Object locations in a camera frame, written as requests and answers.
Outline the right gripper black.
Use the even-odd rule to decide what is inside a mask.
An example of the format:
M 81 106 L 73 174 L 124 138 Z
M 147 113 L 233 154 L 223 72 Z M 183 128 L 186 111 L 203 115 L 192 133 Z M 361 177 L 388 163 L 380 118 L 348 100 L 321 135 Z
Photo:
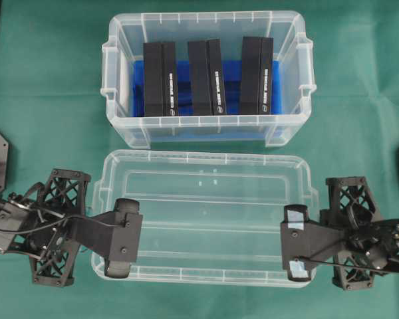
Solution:
M 326 226 L 348 230 L 344 249 L 332 261 L 332 282 L 343 290 L 373 287 L 376 275 L 384 276 L 389 266 L 388 249 L 384 246 L 383 217 L 365 177 L 329 177 L 329 208 L 321 210 L 321 222 Z M 309 220 L 308 207 L 301 204 L 284 206 L 283 222 L 289 229 L 304 229 Z M 310 282 L 311 272 L 299 259 L 289 261 L 288 279 Z

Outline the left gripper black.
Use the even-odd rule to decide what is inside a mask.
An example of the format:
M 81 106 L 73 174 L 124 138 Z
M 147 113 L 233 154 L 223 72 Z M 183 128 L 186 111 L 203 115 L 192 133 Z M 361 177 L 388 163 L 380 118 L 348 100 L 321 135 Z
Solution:
M 85 197 L 91 176 L 81 171 L 53 169 L 47 182 L 37 191 L 35 202 L 39 220 L 28 236 L 29 248 L 35 254 L 29 258 L 33 284 L 70 286 L 80 244 L 71 238 L 70 219 L 85 215 Z M 140 203 L 118 198 L 114 210 L 138 215 Z M 131 264 L 125 261 L 104 260 L 104 275 L 108 278 L 128 278 Z

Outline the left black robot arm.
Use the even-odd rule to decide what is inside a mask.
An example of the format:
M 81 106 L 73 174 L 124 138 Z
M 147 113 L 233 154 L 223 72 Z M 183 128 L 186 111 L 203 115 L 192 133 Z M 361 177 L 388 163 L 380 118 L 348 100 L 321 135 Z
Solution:
M 143 216 L 140 204 L 118 198 L 111 211 L 89 217 L 90 175 L 53 169 L 46 183 L 25 194 L 0 196 L 0 253 L 29 258 L 33 284 L 63 288 L 74 283 L 81 247 L 104 259 L 108 278 L 127 278 L 136 262 Z

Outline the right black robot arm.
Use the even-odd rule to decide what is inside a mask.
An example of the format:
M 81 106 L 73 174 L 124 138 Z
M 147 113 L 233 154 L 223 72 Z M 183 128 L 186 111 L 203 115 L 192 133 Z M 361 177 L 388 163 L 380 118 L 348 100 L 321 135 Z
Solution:
M 399 219 L 384 219 L 366 178 L 326 180 L 329 208 L 319 220 L 306 205 L 284 207 L 280 224 L 283 269 L 293 282 L 309 282 L 319 265 L 333 268 L 343 290 L 371 288 L 376 276 L 399 274 Z

